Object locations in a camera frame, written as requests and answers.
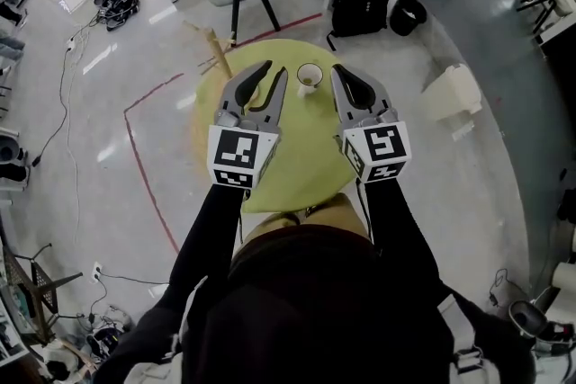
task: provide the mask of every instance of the black bucket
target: black bucket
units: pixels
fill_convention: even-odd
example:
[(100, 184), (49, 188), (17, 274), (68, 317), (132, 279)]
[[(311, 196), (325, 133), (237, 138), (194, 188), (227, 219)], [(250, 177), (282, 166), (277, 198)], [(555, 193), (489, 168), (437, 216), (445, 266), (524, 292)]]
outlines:
[(398, 0), (392, 9), (390, 27), (398, 35), (407, 36), (427, 17), (426, 8), (418, 0)]

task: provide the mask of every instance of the black cable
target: black cable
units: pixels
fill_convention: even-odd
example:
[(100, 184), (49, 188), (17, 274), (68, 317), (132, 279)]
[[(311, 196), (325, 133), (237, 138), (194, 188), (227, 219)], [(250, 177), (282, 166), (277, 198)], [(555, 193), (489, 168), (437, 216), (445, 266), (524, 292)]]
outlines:
[(76, 315), (76, 321), (78, 322), (78, 324), (80, 325), (80, 327), (81, 327), (84, 331), (86, 331), (87, 333), (92, 333), (92, 329), (86, 328), (84, 325), (82, 325), (82, 322), (80, 321), (80, 318), (85, 318), (85, 317), (84, 317), (83, 315), (82, 315), (82, 316)]
[(368, 216), (368, 211), (364, 205), (364, 200), (362, 199), (362, 193), (360, 191), (360, 180), (356, 178), (356, 191), (358, 192), (358, 200), (360, 200), (360, 205), (362, 206), (362, 212), (364, 213), (364, 217), (366, 218), (366, 224), (368, 225), (368, 238), (370, 241), (374, 243), (372, 239), (372, 223), (370, 222), (370, 216)]
[[(82, 32), (85, 28), (87, 28), (90, 25), (90, 23), (97, 16), (98, 16), (98, 13), (95, 15), (94, 18), (92, 18), (92, 20), (90, 20), (90, 22), (88, 24), (85, 24), (78, 31), (76, 31), (74, 33), (74, 35), (72, 37), (70, 37), (69, 41), (73, 40), (80, 32)], [(34, 166), (34, 167), (40, 163), (40, 161), (42, 160), (42, 154), (44, 154), (46, 147), (48, 147), (48, 144), (54, 139), (54, 137), (56, 135), (58, 135), (58, 133), (60, 132), (60, 130), (64, 126), (64, 122), (66, 121), (66, 117), (68, 116), (68, 107), (66, 107), (66, 105), (64, 104), (64, 101), (62, 100), (62, 84), (64, 83), (64, 75), (66, 74), (66, 57), (67, 57), (68, 52), (70, 50), (71, 49), (66, 48), (66, 51), (64, 52), (64, 60), (62, 62), (62, 75), (60, 76), (60, 87), (59, 87), (59, 95), (58, 95), (59, 99), (60, 99), (60, 104), (64, 108), (64, 117), (62, 118), (62, 122), (60, 123), (59, 127), (56, 129), (56, 131), (54, 131), (54, 133), (51, 134), (51, 136), (48, 138), (48, 141), (46, 141), (46, 144), (44, 144), (44, 147), (42, 148), (42, 151), (40, 152), (40, 154), (38, 156), (36, 156), (36, 158), (34, 158), (34, 160), (32, 161), (32, 166)]]
[(94, 301), (92, 303), (92, 306), (90, 306), (90, 318), (94, 318), (94, 313), (93, 313), (92, 309), (94, 309), (95, 304), (97, 302), (100, 302), (106, 296), (108, 296), (108, 290), (106, 289), (106, 285), (104, 285), (100, 279), (98, 279), (98, 283), (102, 284), (102, 286), (104, 287), (104, 295), (101, 298), (98, 298), (96, 301)]
[(496, 273), (494, 274), (494, 283), (492, 283), (492, 286), (489, 289), (489, 294), (490, 294), (489, 298), (490, 298), (490, 302), (492, 303), (493, 306), (501, 308), (501, 305), (498, 303), (498, 300), (496, 299), (496, 296), (494, 295), (492, 290), (494, 290), (495, 288), (498, 288), (504, 281), (508, 282), (513, 287), (516, 287), (517, 289), (522, 291), (523, 294), (525, 294), (527, 297), (529, 297), (528, 293), (526, 293), (520, 287), (520, 285), (518, 285), (515, 281), (512, 281), (511, 279), (508, 278), (508, 269), (506, 267), (502, 267), (501, 269), (498, 269), (496, 271)]
[(566, 367), (566, 372), (564, 373), (564, 376), (560, 382), (566, 382), (572, 371), (572, 354), (566, 353), (566, 358), (568, 359), (568, 366)]
[(66, 117), (68, 116), (68, 107), (66, 107), (66, 105), (64, 104), (64, 101), (62, 101), (62, 83), (64, 82), (64, 75), (66, 74), (66, 57), (68, 56), (69, 51), (70, 51), (70, 49), (66, 49), (66, 51), (64, 52), (64, 61), (62, 62), (62, 76), (60, 76), (60, 88), (59, 88), (59, 93), (58, 93), (58, 96), (60, 99), (60, 104), (64, 108), (64, 117), (62, 117), (62, 122), (60, 123), (60, 125), (58, 126), (56, 131), (54, 131), (54, 133), (52, 133), (50, 135), (50, 137), (48, 138), (48, 141), (46, 141), (46, 144), (44, 144), (44, 147), (42, 148), (42, 151), (40, 152), (40, 154), (32, 161), (32, 166), (36, 166), (40, 163), (40, 161), (42, 159), (42, 154), (44, 154), (46, 147), (48, 147), (48, 144), (54, 139), (54, 137), (56, 135), (58, 135), (59, 131), (64, 126), (64, 122), (66, 121)]
[(128, 281), (136, 281), (137, 283), (145, 283), (147, 285), (165, 285), (169, 283), (168, 281), (145, 281), (139, 279), (132, 279), (131, 277), (124, 277), (123, 275), (108, 275), (107, 273), (100, 272), (102, 277), (108, 277), (109, 279), (124, 279)]

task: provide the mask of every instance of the black bag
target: black bag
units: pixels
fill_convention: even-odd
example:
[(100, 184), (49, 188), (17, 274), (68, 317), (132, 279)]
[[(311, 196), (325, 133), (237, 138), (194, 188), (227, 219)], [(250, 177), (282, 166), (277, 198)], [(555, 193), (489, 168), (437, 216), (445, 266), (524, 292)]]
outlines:
[(332, 4), (332, 32), (326, 40), (332, 50), (336, 51), (330, 41), (334, 37), (378, 32), (386, 28), (388, 0), (334, 0)]

